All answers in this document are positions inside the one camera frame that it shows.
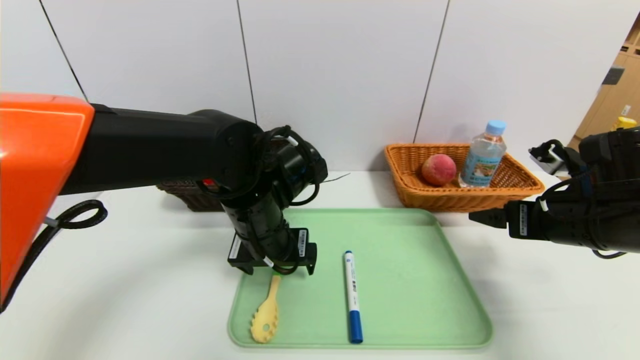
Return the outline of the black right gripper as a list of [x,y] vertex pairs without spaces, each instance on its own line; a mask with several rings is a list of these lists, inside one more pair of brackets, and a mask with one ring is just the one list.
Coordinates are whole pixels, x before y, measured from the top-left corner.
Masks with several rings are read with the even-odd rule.
[[468,219],[496,229],[507,229],[512,239],[539,240],[556,244],[589,247],[589,218],[586,202],[520,200],[505,208],[469,212]]

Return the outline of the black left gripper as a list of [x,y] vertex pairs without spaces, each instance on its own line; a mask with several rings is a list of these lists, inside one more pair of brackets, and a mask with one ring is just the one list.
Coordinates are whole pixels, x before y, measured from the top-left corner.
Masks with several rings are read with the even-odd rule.
[[224,200],[222,209],[235,230],[227,262],[247,275],[254,268],[306,267],[314,274],[318,246],[308,228],[292,228],[272,193],[247,194]]

